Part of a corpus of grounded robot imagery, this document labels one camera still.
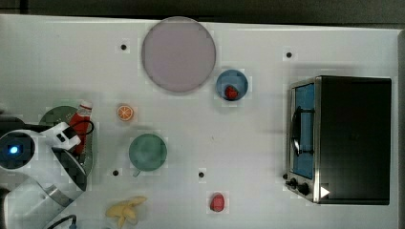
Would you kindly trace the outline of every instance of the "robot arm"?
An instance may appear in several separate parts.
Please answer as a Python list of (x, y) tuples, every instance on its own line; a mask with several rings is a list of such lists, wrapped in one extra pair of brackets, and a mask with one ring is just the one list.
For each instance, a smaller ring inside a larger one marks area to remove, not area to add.
[(67, 152), (80, 143), (67, 123), (46, 130), (25, 124), (24, 128), (29, 130), (0, 137), (0, 167), (30, 177), (7, 194), (5, 223), (6, 228), (42, 229), (86, 190), (87, 177)]

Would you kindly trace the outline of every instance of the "black toaster oven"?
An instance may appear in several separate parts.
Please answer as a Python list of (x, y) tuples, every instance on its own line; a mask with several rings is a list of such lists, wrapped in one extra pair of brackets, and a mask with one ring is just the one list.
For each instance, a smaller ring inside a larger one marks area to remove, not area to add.
[(321, 204), (390, 202), (390, 78), (317, 76), (290, 86), (290, 191)]

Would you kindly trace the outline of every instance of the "oven glass window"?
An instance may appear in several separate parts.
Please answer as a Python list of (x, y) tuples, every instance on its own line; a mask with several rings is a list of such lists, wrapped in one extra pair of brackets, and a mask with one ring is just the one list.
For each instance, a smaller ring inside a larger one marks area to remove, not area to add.
[(292, 94), (291, 172), (312, 179), (315, 86), (295, 88)]

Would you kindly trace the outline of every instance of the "ketchup bottle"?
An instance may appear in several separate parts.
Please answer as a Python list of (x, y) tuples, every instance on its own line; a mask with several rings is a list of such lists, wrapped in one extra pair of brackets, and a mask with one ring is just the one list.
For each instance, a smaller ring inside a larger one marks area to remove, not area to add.
[(93, 104), (89, 101), (81, 101), (77, 112), (72, 117), (69, 122), (69, 126), (73, 127), (78, 137), (80, 138), (80, 144), (75, 147), (74, 154), (80, 155), (83, 152), (84, 146), (86, 144), (86, 132), (89, 127), (89, 122), (80, 121), (90, 121), (90, 115), (92, 114)]

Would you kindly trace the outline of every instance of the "strawberry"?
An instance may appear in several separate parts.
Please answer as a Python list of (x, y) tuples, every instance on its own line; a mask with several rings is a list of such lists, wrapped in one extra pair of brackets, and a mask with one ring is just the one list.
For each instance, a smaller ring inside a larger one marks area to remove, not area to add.
[(225, 199), (222, 194), (215, 194), (211, 200), (210, 209), (214, 212), (221, 212), (225, 207)]
[(231, 100), (236, 99), (238, 97), (238, 94), (239, 94), (238, 90), (232, 85), (227, 86), (225, 89), (225, 96), (228, 99)]

